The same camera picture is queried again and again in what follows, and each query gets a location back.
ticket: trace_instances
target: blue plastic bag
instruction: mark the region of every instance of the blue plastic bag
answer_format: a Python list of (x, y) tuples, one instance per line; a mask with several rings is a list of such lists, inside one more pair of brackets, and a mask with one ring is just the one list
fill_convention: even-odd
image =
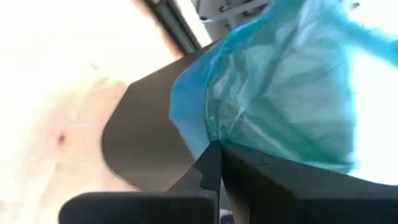
[(232, 141), (396, 184), (398, 47), (343, 1), (278, 0), (175, 82), (170, 119), (195, 157)]

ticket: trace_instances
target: plastic bag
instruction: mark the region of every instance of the plastic bag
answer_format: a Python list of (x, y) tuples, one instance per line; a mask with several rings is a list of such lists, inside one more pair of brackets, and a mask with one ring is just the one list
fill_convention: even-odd
[(170, 117), (194, 156), (218, 139), (396, 184), (397, 42), (349, 7), (278, 0), (185, 71)]

